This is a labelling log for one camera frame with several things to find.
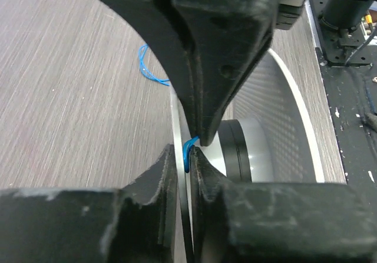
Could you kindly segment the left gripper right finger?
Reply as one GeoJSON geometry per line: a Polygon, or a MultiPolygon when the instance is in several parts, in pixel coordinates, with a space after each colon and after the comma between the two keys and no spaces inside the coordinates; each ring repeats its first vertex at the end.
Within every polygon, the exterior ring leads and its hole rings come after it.
{"type": "Polygon", "coordinates": [[[226,178],[190,152],[194,262],[375,262],[376,224],[348,185],[226,178]]]}

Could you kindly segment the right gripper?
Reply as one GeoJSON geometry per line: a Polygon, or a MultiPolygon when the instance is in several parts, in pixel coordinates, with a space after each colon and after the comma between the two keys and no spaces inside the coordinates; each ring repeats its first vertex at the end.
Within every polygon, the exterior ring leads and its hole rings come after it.
{"type": "Polygon", "coordinates": [[[194,43],[196,116],[188,121],[201,145],[212,143],[225,109],[269,48],[275,23],[277,29],[291,29],[304,4],[305,0],[173,0],[194,43]]]}

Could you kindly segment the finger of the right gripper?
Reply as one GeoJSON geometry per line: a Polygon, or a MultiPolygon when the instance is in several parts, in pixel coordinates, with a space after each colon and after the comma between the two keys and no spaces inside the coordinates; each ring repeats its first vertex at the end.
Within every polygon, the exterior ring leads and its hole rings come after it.
{"type": "Polygon", "coordinates": [[[172,0],[99,0],[130,24],[151,48],[183,106],[191,136],[199,135],[194,98],[194,42],[172,0]]]}

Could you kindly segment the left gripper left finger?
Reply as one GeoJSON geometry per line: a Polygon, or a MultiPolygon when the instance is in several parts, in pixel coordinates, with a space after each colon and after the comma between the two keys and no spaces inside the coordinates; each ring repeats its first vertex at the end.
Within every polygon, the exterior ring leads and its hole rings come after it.
{"type": "Polygon", "coordinates": [[[173,262],[176,203],[170,144],[121,189],[4,189],[1,261],[173,262]]]}

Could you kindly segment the white cable spool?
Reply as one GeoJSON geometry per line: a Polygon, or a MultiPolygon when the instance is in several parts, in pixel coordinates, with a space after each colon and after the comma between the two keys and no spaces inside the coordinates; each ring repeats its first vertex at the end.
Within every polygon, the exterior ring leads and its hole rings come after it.
{"type": "Polygon", "coordinates": [[[234,182],[323,183],[313,127],[297,84],[269,50],[234,99],[234,119],[223,120],[213,143],[190,137],[182,106],[171,94],[173,143],[187,262],[194,262],[190,152],[199,148],[234,182]]]}

